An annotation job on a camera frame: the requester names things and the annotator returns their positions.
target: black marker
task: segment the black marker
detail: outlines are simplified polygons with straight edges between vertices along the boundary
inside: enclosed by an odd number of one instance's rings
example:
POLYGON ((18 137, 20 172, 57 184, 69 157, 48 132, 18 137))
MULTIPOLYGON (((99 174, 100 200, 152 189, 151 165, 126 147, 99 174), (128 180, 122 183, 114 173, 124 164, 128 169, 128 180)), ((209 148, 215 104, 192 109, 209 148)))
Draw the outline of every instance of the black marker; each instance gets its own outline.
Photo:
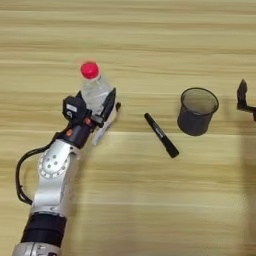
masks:
POLYGON ((158 138, 162 141, 164 144, 166 151, 169 153, 169 155, 174 158, 179 154, 178 149, 172 144, 172 142, 168 139, 168 137, 165 135, 165 133, 162 131, 162 129, 157 125, 157 123, 154 121, 154 119, 150 116, 149 113, 146 113, 144 115, 146 120, 148 121, 148 124, 151 126, 153 131, 156 133, 158 138))

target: black object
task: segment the black object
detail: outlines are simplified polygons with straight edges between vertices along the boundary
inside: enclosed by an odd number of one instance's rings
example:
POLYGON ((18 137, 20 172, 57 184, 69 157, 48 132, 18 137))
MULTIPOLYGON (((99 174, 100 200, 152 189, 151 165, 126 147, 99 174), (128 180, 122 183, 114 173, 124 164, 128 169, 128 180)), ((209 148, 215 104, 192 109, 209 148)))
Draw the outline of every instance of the black object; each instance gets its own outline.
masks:
POLYGON ((149 113, 146 113, 144 117, 148 121, 148 124, 151 126, 155 134, 162 141, 169 155, 172 158, 176 157, 179 154, 178 149, 172 144, 172 142, 168 139, 168 137, 165 135, 165 133, 162 131, 162 129, 158 126, 158 124, 154 121, 149 113))
POLYGON ((38 242, 60 247, 64 236, 66 218, 37 213, 30 216, 21 243, 38 242))
POLYGON ((254 121, 256 122, 256 107, 248 106, 246 102, 247 90, 248 90, 247 83, 243 79, 237 90, 237 101, 238 101, 237 109, 253 113, 253 118, 254 118, 254 121))
POLYGON ((190 88, 181 95, 179 128, 186 134, 199 136, 207 132, 213 114, 219 108, 217 97, 204 88, 190 88))

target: cable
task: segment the cable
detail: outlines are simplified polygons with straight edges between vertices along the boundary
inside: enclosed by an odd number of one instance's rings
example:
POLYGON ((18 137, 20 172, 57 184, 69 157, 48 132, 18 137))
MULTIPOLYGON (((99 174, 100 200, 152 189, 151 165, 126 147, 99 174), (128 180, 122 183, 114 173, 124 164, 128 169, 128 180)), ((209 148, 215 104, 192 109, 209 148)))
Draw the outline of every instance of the cable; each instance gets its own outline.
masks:
POLYGON ((15 172, 15 184, 16 184, 16 192, 17 192, 17 196, 19 198, 19 200, 23 203, 26 203, 26 204, 29 204, 29 205, 32 205, 33 201, 25 194, 25 192, 23 191, 23 186, 21 185, 20 183, 20 168, 21 168, 21 165, 22 163, 29 157, 33 156, 33 155, 37 155, 37 154, 40 154, 40 153, 43 153, 45 150, 49 149, 50 146, 52 145, 52 143, 62 134, 66 133, 66 131, 68 129, 71 129, 73 127, 73 125, 71 124, 68 124, 68 126, 61 132, 57 132, 51 142, 49 144, 47 144, 46 146, 44 147, 41 147, 41 148, 35 148, 35 149, 32 149, 30 151, 28 151, 26 154, 24 154, 20 160, 18 161, 17 163, 17 166, 16 166, 16 172, 15 172))

